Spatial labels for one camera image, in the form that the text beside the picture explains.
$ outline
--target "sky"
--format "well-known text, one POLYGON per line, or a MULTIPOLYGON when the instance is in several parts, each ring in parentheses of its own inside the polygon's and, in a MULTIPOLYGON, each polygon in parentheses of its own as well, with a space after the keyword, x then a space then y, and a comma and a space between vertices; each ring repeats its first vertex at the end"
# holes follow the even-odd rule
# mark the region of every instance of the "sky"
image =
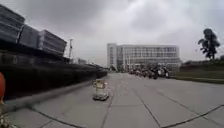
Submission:
POLYGON ((224 0, 0 0, 25 23, 73 39, 73 58, 107 65, 107 43, 177 45, 180 58, 204 60, 198 40, 211 28, 224 54, 224 0))

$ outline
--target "curb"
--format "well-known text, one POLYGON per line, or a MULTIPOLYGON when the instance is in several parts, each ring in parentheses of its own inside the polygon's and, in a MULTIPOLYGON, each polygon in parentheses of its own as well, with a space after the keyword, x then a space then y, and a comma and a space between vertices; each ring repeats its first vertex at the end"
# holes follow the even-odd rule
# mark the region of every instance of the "curb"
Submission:
POLYGON ((92 84, 92 80, 88 80, 86 82, 75 84, 75 85, 72 85, 69 87, 54 89, 51 91, 43 92, 43 93, 32 95, 32 96, 9 100, 9 101, 6 101, 5 106, 3 106, 3 113, 16 111, 23 107, 27 107, 27 106, 33 105, 35 103, 42 102, 42 101, 72 92, 74 90, 81 89, 81 88, 89 86, 91 84, 92 84))
POLYGON ((172 79, 177 80, 186 80, 186 81, 195 81, 195 82, 204 82, 204 83, 213 83, 213 84, 224 84, 224 79, 209 79, 209 78, 193 78, 193 77, 177 77, 172 76, 172 79))

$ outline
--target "building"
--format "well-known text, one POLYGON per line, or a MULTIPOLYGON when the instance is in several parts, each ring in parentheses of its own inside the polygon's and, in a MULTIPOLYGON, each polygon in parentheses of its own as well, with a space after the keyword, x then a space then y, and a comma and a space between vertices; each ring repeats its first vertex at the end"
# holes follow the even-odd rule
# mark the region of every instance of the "building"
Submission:
POLYGON ((39 33, 38 49, 63 56, 67 42, 47 30, 39 33))
POLYGON ((38 43, 39 43, 39 31, 28 25, 24 25, 19 39, 19 44, 36 49, 38 43))
POLYGON ((0 4, 0 39, 17 43, 25 19, 0 4))
POLYGON ((107 44, 108 67, 131 70, 150 65, 164 65, 170 69, 180 66, 179 48, 173 45, 116 45, 107 44))
POLYGON ((78 59, 78 64, 87 64, 87 61, 84 59, 78 59))

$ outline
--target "toy car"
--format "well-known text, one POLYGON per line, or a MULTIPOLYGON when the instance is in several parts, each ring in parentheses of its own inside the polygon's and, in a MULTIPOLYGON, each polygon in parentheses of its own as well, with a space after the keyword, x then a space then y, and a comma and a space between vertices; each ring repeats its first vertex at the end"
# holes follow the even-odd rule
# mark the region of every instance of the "toy car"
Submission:
POLYGON ((93 82, 93 100, 106 101, 109 98, 109 93, 105 90, 106 83, 102 79, 97 79, 93 82))

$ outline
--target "paved walkway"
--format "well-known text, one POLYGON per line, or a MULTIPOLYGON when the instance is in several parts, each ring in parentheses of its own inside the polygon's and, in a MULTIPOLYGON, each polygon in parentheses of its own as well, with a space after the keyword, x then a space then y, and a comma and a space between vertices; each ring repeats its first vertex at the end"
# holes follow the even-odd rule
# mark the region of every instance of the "paved walkway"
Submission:
POLYGON ((21 128, 221 128, 224 85, 128 74, 106 79, 110 98, 92 100, 92 86, 10 113, 21 128))

